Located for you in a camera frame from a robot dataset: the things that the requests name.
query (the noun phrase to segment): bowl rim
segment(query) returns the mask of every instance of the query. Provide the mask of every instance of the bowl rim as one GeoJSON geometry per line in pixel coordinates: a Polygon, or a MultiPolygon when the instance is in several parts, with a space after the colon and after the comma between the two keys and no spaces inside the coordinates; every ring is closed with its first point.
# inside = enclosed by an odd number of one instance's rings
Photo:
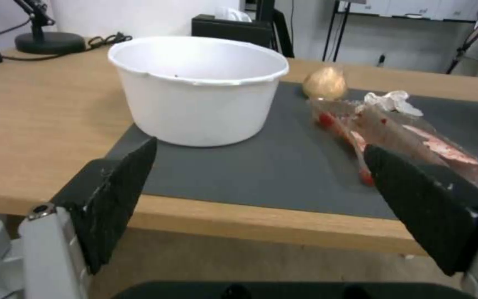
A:
{"type": "Polygon", "coordinates": [[[154,78],[160,78],[160,79],[164,79],[168,81],[186,83],[189,85],[203,85],[203,86],[237,86],[237,85],[246,85],[246,84],[254,84],[254,83],[265,83],[265,82],[274,81],[289,72],[289,63],[287,59],[280,53],[273,51],[271,49],[254,45],[250,42],[238,42],[236,40],[210,38],[210,37],[196,37],[196,36],[154,36],[154,37],[135,38],[127,42],[114,44],[112,47],[110,47],[110,50],[108,50],[108,60],[110,61],[110,63],[114,64],[114,66],[117,66],[119,69],[125,70],[137,76],[153,76],[154,78]],[[115,58],[115,55],[120,50],[125,49],[127,47],[131,47],[138,44],[144,44],[148,42],[156,42],[156,41],[164,40],[164,39],[196,39],[196,40],[202,40],[204,42],[220,42],[222,44],[231,44],[231,45],[247,47],[249,49],[256,49],[258,51],[262,51],[263,53],[269,54],[276,59],[279,59],[281,62],[284,63],[284,68],[277,72],[274,72],[272,74],[268,74],[265,76],[254,76],[254,77],[243,78],[243,79],[200,79],[200,78],[184,78],[184,77],[168,76],[164,74],[154,74],[151,72],[145,72],[145,71],[141,71],[136,68],[133,68],[131,66],[127,66],[126,64],[118,61],[118,59],[115,58]]]}

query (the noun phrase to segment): red object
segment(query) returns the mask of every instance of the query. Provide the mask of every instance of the red object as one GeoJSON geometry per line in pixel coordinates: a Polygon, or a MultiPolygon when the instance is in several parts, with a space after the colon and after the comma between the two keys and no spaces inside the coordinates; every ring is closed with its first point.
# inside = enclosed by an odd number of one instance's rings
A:
{"type": "Polygon", "coordinates": [[[334,123],[333,118],[326,113],[318,115],[318,122],[325,128],[331,127],[334,123]]]}
{"type": "Polygon", "coordinates": [[[375,182],[373,181],[372,174],[368,170],[361,169],[359,170],[359,176],[361,177],[361,180],[366,184],[367,186],[374,186],[375,182]]]}

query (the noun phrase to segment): onion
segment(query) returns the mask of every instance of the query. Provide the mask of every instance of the onion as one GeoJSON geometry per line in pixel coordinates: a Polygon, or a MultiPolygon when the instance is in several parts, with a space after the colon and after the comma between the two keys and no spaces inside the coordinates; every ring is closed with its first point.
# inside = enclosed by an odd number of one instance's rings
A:
{"type": "Polygon", "coordinates": [[[342,70],[332,66],[326,66],[309,74],[302,88],[309,98],[324,100],[340,100],[348,90],[342,70]]]}

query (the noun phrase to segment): white bowl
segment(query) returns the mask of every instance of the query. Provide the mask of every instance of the white bowl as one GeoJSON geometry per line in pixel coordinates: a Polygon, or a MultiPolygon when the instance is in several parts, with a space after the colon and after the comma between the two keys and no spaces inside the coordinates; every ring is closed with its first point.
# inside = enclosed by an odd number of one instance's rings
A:
{"type": "Polygon", "coordinates": [[[187,146],[239,142],[261,130],[287,59],[247,42],[149,37],[112,46],[136,125],[187,146]]]}

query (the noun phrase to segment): wooden table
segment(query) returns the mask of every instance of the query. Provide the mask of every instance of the wooden table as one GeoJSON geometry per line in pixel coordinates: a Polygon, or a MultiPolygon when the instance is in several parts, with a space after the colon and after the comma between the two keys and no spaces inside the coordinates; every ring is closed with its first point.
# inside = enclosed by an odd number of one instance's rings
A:
{"type": "MultiPolygon", "coordinates": [[[[320,62],[290,59],[285,81],[320,62]]],[[[478,100],[478,78],[343,66],[352,88],[478,100]]],[[[132,123],[106,49],[0,64],[0,213],[26,214],[132,123]]],[[[335,248],[423,254],[399,221],[142,195],[131,227],[335,248]]]]}

